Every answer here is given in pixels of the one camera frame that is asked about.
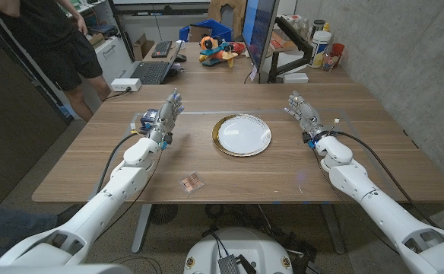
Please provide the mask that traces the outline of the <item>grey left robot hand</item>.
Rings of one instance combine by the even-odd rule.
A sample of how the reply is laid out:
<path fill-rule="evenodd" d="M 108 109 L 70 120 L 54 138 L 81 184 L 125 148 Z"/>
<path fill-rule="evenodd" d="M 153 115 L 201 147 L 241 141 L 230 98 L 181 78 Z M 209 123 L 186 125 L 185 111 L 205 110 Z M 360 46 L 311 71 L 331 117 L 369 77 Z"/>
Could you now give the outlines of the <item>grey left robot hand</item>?
<path fill-rule="evenodd" d="M 152 127 L 148 130 L 146 136 L 160 145 L 164 143 L 171 145 L 173 141 L 172 131 L 177 116 L 183 110 L 181 94 L 175 88 L 157 111 L 154 123 L 152 123 Z"/>

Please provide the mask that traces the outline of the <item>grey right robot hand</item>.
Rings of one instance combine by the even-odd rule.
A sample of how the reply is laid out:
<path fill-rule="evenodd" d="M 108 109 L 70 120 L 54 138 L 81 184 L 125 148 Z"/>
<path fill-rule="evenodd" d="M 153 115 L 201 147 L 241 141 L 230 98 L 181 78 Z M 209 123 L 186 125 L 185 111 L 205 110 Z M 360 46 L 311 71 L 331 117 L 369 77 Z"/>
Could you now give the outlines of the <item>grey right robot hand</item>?
<path fill-rule="evenodd" d="M 301 129 L 310 139 L 317 142 L 328 132 L 319 117 L 318 111 L 308 104 L 297 92 L 293 91 L 288 99 L 289 108 L 284 111 L 296 119 Z"/>

